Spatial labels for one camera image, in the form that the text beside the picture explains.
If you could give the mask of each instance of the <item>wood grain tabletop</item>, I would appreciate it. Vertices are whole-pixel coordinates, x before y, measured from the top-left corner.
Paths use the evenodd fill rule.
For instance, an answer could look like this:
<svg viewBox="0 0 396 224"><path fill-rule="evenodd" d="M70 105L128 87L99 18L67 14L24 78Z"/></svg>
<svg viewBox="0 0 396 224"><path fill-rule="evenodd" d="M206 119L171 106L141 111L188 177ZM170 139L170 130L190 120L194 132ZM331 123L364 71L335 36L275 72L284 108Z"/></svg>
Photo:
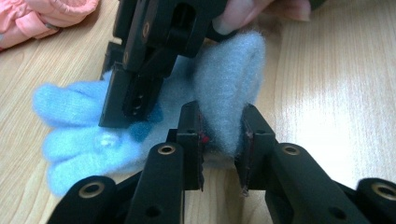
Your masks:
<svg viewBox="0 0 396 224"><path fill-rule="evenodd" d="M0 223L45 223L59 202L41 152L50 128L32 95L45 82L99 78L117 7L102 0L82 23L0 53ZM277 140L304 147L348 187L396 182L396 1L329 0L310 22L262 15L251 27L267 43L256 106ZM204 192L186 194L186 223L271 223L264 192L240 197L235 170L204 175Z"/></svg>

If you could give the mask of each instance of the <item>human hand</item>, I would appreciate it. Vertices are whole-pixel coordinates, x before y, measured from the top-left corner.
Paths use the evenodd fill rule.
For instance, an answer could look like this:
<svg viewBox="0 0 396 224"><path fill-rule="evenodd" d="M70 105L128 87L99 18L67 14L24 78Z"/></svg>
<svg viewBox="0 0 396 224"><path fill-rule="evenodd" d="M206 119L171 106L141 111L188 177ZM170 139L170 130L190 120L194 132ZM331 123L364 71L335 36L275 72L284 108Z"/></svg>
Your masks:
<svg viewBox="0 0 396 224"><path fill-rule="evenodd" d="M215 30L227 35L253 21L261 12L297 21L309 21L309 0L228 0L223 14L213 20Z"/></svg>

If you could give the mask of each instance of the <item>fingernail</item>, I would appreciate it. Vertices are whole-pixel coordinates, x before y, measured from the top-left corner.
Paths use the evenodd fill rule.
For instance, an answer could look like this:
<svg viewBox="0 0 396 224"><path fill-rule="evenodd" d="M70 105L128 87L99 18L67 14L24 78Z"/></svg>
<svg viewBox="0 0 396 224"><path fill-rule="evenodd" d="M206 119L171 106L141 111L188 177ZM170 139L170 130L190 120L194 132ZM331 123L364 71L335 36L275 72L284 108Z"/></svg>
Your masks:
<svg viewBox="0 0 396 224"><path fill-rule="evenodd" d="M228 35L233 31L233 27L224 22L221 16L212 20L213 29L221 35Z"/></svg>

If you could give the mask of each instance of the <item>pink cloth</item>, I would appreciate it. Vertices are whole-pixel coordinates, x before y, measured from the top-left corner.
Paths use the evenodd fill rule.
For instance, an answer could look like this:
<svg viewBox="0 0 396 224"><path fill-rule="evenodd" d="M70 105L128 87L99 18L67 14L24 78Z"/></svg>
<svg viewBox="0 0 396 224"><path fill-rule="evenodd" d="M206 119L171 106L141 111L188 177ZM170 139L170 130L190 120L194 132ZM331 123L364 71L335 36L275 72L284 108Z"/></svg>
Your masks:
<svg viewBox="0 0 396 224"><path fill-rule="evenodd" d="M0 0L0 50L53 35L96 10L99 0Z"/></svg>

